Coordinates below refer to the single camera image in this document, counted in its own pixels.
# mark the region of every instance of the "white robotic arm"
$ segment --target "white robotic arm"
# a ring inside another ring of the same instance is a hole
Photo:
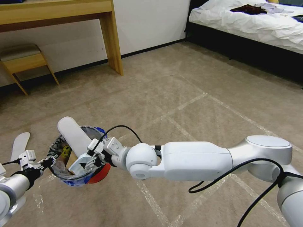
[[[248,136],[232,148],[221,148],[210,142],[169,142],[164,146],[140,143],[129,149],[111,138],[103,149],[112,155],[114,166],[127,169],[135,179],[165,177],[177,181],[213,181],[250,160],[272,160],[290,173],[279,181],[279,208],[291,227],[303,226],[303,179],[298,178],[300,173],[290,164],[292,145],[284,139]],[[161,157],[158,165],[157,156]],[[239,170],[248,170],[267,182],[275,182],[281,172],[277,165],[263,160]]]
[[[114,137],[105,141],[103,137],[100,140],[88,140],[81,136],[83,131],[73,119],[63,119],[60,122],[66,125],[61,124],[64,127],[60,129],[58,124],[58,129],[72,149],[77,151],[79,159],[74,165],[79,165],[79,171],[91,172],[98,167],[97,163],[106,161],[114,167],[129,171],[135,179],[165,177],[177,181],[216,182],[225,173],[241,166],[239,171],[248,170],[261,180],[279,183],[278,204],[282,213],[291,227],[303,226],[303,179],[290,164],[292,146],[284,139],[248,136],[232,148],[221,148],[210,142],[169,142],[163,146],[140,143],[128,148]],[[81,149],[75,147],[79,141],[82,141]],[[160,164],[157,164],[157,156],[161,158]],[[54,158],[49,156],[37,165],[21,160],[21,171],[10,178],[3,177],[5,170],[1,169],[0,164],[0,226],[16,211],[25,191],[42,175],[45,168],[54,163]],[[289,174],[281,178],[281,172]]]

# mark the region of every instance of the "table leg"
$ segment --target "table leg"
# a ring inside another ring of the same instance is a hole
[[[123,76],[122,60],[115,19],[114,7],[112,12],[102,13],[100,25],[102,29],[108,64],[117,73]]]

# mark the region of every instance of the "white paddle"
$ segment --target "white paddle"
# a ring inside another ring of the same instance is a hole
[[[24,132],[15,138],[14,143],[13,143],[13,150],[12,150],[12,156],[10,157],[10,161],[14,161],[14,160],[18,159],[19,155],[25,151],[29,137],[30,137],[30,133]]]

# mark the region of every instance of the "baseboard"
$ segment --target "baseboard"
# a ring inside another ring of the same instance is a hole
[[[161,48],[161,47],[169,46],[169,45],[172,45],[172,44],[175,44],[175,43],[180,43],[180,42],[183,42],[183,41],[185,41],[185,38],[179,39],[179,40],[176,40],[176,41],[172,41],[172,42],[169,42],[169,43],[157,45],[157,46],[154,46],[154,47],[149,47],[149,48],[146,48],[146,49],[143,49],[143,50],[134,51],[134,52],[131,52],[131,53],[128,53],[128,54],[123,54],[123,55],[121,55],[121,58],[126,58],[126,57],[129,57],[129,56],[132,56],[132,55],[141,54],[141,53],[144,53],[144,52],[147,52],[147,51],[155,50],[155,49],[158,49],[158,48]],[[62,71],[58,71],[58,72],[55,72],[55,75],[57,76],[57,75],[65,74],[65,73],[72,73],[72,72],[75,72],[75,71],[78,71],[78,70],[86,69],[86,68],[89,68],[89,67],[93,67],[93,66],[97,66],[97,65],[101,65],[101,64],[105,64],[105,63],[108,63],[107,59],[104,59],[104,60],[101,60],[101,61],[95,61],[95,62],[92,62],[92,63],[89,63],[89,64],[77,66],[77,67],[70,68],[70,69],[65,69],[65,70],[62,70]]]

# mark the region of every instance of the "beige carpet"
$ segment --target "beige carpet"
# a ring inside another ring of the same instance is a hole
[[[15,137],[31,133],[28,149],[43,158],[58,135],[57,122],[108,129],[125,124],[149,144],[210,141],[229,147],[247,135],[276,135],[294,145],[293,165],[303,173],[303,91],[277,78],[191,43],[124,58],[124,76],[100,65],[31,81],[29,97],[0,89],[1,162]],[[110,133],[124,145],[126,129]],[[18,166],[7,166],[8,175]],[[27,191],[25,206],[7,226],[236,226],[268,183],[249,173],[232,175],[209,190],[189,194],[195,182],[135,181],[112,168],[100,183],[68,187],[49,170]],[[288,226],[272,190],[249,214],[246,226]]]

